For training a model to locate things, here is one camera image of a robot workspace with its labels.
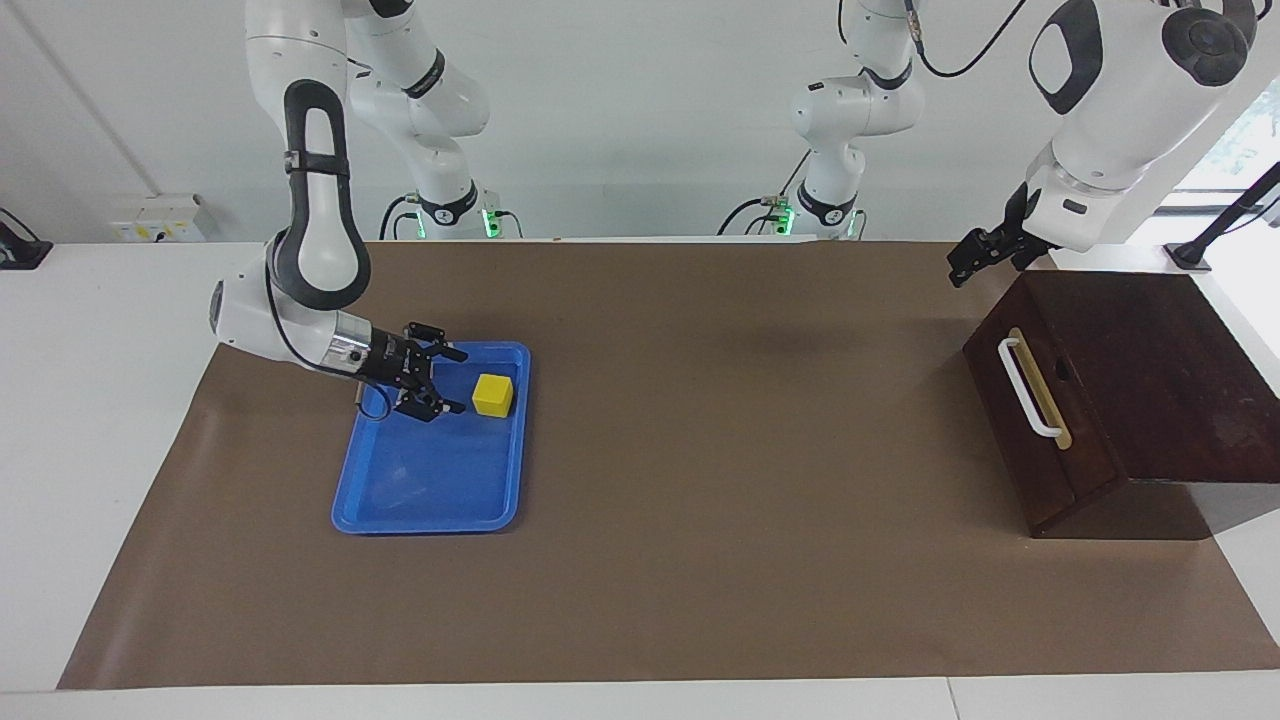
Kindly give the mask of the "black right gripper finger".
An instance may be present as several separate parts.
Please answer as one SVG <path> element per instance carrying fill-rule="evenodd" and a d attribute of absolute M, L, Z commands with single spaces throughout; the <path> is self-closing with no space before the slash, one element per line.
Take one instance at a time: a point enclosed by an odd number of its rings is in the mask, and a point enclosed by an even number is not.
<path fill-rule="evenodd" d="M 404 337 L 417 342 L 425 357 L 444 357 L 452 363 L 468 360 L 468 354 L 453 346 L 442 328 L 411 322 L 404 325 Z"/>
<path fill-rule="evenodd" d="M 433 421 L 447 414 L 465 414 L 466 404 L 442 397 L 435 389 L 401 389 L 396 400 L 396 413 L 420 421 Z"/>

